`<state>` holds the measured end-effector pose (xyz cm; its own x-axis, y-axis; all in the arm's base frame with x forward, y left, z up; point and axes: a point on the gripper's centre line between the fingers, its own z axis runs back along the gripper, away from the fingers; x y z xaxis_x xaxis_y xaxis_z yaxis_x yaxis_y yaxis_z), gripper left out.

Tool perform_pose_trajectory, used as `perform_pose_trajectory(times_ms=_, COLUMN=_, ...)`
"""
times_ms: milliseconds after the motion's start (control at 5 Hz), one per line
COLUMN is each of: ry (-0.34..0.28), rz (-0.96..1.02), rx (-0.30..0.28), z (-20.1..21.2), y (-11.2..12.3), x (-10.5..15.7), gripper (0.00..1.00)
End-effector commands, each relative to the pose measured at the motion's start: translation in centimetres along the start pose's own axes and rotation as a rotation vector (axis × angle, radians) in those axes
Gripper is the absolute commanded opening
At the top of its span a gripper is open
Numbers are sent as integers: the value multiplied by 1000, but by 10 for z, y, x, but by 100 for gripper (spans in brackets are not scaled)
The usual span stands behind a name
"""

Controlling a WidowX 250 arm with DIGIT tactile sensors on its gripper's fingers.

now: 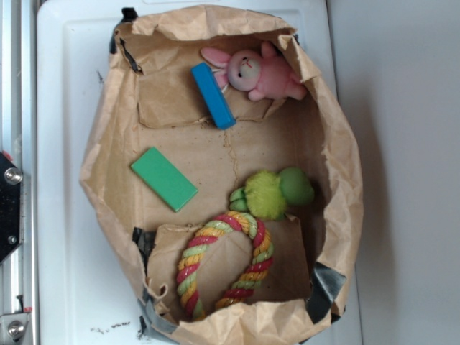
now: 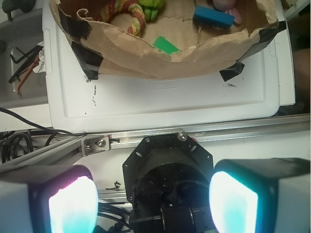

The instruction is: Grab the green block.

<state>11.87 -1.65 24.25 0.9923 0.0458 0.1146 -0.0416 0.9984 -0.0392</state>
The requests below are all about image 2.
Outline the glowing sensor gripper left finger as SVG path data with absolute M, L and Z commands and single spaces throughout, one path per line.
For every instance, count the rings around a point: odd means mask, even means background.
M 2 233 L 91 233 L 98 191 L 82 165 L 8 166 L 0 170 Z

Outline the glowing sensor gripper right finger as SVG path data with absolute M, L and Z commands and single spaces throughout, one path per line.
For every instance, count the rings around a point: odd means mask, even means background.
M 209 185 L 220 233 L 308 233 L 311 163 L 301 158 L 223 159 Z

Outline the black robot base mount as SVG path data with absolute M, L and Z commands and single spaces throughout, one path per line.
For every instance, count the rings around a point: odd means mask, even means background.
M 122 165 L 134 233 L 205 233 L 212 155 L 187 134 L 147 136 Z

